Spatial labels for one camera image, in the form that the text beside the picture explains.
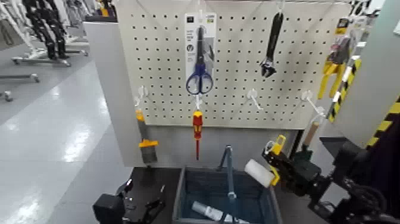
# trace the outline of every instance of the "shiny floor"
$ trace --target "shiny floor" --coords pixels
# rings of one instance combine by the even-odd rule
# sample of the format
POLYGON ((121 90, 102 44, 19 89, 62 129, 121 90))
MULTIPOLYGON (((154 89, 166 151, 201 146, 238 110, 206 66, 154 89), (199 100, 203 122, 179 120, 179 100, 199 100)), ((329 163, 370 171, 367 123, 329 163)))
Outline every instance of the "shiny floor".
MULTIPOLYGON (((37 73, 41 82, 0 80, 14 102, 0 99, 0 223, 97 223, 92 204, 129 177, 118 150, 94 61, 70 58, 72 67, 22 64, 24 45, 0 52, 2 74, 37 73)), ((325 124, 319 135, 338 136, 325 124)), ((332 156, 317 138, 313 161, 325 173, 332 156)), ((324 223, 307 198, 276 189, 284 223, 324 223)))

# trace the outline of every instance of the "wooden handle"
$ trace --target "wooden handle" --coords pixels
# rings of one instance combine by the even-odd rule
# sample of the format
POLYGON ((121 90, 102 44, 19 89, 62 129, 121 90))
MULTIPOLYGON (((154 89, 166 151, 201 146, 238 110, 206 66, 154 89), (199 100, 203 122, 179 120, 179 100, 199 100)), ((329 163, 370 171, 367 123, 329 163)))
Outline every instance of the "wooden handle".
POLYGON ((320 125, 320 124, 319 124, 318 122, 313 122, 313 123, 312 123, 312 125, 311 125, 311 127, 310 127, 310 130, 308 131, 308 134, 307 134, 307 136, 305 137, 305 140, 304 140, 304 142, 303 142, 303 145, 305 145, 305 146, 309 146, 309 145, 310 145, 310 142, 311 142, 311 140, 313 139, 314 134, 315 134, 315 132, 317 131, 319 125, 320 125))

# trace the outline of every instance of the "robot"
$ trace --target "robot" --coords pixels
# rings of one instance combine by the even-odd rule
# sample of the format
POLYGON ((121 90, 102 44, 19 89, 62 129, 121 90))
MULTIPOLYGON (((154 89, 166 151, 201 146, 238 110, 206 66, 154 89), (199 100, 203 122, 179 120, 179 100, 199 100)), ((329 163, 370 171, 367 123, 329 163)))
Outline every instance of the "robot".
POLYGON ((43 42, 47 47, 48 57, 52 60, 56 60, 55 42, 51 38, 48 29, 44 23, 53 31, 55 40, 57 42, 58 58, 68 58, 65 54, 65 40, 63 35, 66 34, 62 23, 60 22, 60 15, 58 13, 57 6, 53 0, 23 0, 23 5, 27 11, 27 18, 33 25, 33 30, 37 38, 43 42))

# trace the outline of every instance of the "scissors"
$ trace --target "scissors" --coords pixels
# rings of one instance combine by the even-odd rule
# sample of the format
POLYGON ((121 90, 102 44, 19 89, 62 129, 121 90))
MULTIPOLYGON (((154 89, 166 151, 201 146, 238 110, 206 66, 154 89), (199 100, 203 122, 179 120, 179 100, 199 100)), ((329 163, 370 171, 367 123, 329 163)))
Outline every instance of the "scissors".
POLYGON ((195 71, 189 76, 186 82, 186 90, 192 95, 206 94, 213 88, 214 84, 210 74, 205 70, 203 35, 204 30, 203 27, 200 26, 198 29, 195 71))

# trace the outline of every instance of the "wheel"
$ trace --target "wheel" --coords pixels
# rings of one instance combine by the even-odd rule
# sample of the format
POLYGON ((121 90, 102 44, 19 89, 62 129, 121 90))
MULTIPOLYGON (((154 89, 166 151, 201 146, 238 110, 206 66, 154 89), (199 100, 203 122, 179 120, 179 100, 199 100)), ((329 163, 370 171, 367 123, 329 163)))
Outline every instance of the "wheel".
POLYGON ((40 79, 39 79, 39 77, 38 77, 37 74, 32 74, 30 77, 32 77, 33 80, 34 80, 36 83, 39 83, 39 82, 40 82, 40 79))
POLYGON ((6 91, 6 92, 4 93, 4 98, 5 98, 5 100, 6 100, 7 102, 11 102, 11 101, 13 100, 13 98, 11 97, 11 93, 8 92, 8 91, 6 91))
POLYGON ((12 61, 13 61, 13 63, 14 63, 15 65, 19 65, 19 64, 20 64, 20 62, 19 62, 17 59, 12 59, 12 61))
POLYGON ((85 50, 81 50, 81 52, 82 52, 82 54, 84 55, 84 56, 89 56, 89 53, 87 52, 87 51, 85 51, 85 50))

